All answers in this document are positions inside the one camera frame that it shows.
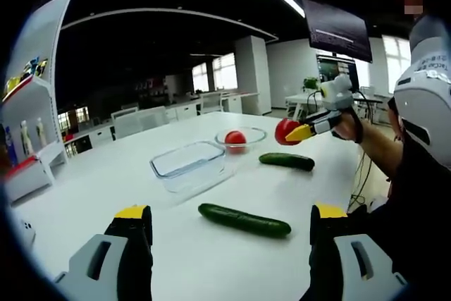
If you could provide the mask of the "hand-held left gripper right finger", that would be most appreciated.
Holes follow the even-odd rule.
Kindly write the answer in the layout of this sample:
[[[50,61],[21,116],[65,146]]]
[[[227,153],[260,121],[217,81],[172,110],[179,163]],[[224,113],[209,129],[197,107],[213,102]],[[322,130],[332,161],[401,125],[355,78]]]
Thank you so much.
[[[302,300],[396,300],[408,286],[392,259],[339,208],[311,208],[310,245]]]

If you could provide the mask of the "person's right hand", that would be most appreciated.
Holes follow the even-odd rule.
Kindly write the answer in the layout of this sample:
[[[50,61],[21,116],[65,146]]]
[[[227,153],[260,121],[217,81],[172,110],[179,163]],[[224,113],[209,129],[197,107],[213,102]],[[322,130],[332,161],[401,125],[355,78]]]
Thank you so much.
[[[354,109],[347,109],[341,112],[340,122],[333,128],[333,132],[343,140],[361,144],[364,127]]]

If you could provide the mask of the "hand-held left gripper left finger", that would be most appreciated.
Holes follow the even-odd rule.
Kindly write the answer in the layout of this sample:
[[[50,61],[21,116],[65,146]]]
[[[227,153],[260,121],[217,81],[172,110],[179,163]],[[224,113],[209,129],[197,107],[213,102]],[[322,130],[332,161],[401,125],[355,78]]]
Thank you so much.
[[[151,300],[152,242],[151,208],[128,207],[70,258],[54,283],[68,300]]]

